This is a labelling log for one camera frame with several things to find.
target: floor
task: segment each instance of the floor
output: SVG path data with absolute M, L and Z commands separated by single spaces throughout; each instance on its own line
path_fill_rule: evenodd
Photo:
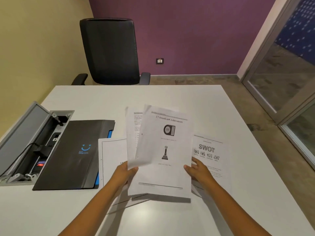
M 314 77 L 314 65 L 273 44 L 250 83 L 275 110 L 279 110 Z
M 151 85 L 222 85 L 297 204 L 315 229 L 315 171 L 236 75 L 152 76 Z

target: office chair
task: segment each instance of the office chair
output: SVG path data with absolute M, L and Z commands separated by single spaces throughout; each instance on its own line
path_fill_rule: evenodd
M 139 74 L 134 22 L 131 19 L 80 21 L 86 60 L 93 80 L 105 85 L 148 85 L 150 73 Z M 79 74 L 72 85 L 85 85 Z

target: chair armrest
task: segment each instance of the chair armrest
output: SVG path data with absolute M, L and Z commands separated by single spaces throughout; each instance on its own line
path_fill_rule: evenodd
M 148 72 L 143 72 L 140 75 L 140 81 L 139 81 L 139 85 L 149 85 L 150 83 L 150 78 L 151 78 L 151 74 Z
M 78 76 L 74 79 L 71 85 L 85 85 L 84 82 L 88 74 L 78 74 Z

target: glass panel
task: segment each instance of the glass panel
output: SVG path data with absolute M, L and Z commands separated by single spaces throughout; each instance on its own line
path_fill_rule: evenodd
M 315 104 L 287 125 L 315 155 Z
M 249 82 L 280 110 L 315 77 L 315 2 L 301 0 Z

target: smiley face logo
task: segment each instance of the smiley face logo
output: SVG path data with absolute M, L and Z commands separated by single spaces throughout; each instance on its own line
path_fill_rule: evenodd
M 90 146 L 91 146 L 91 145 L 89 145 L 89 148 L 88 148 L 88 149 L 83 149 L 83 147 L 81 147 L 81 149 L 82 149 L 82 151 L 88 151 L 88 150 L 90 149 Z

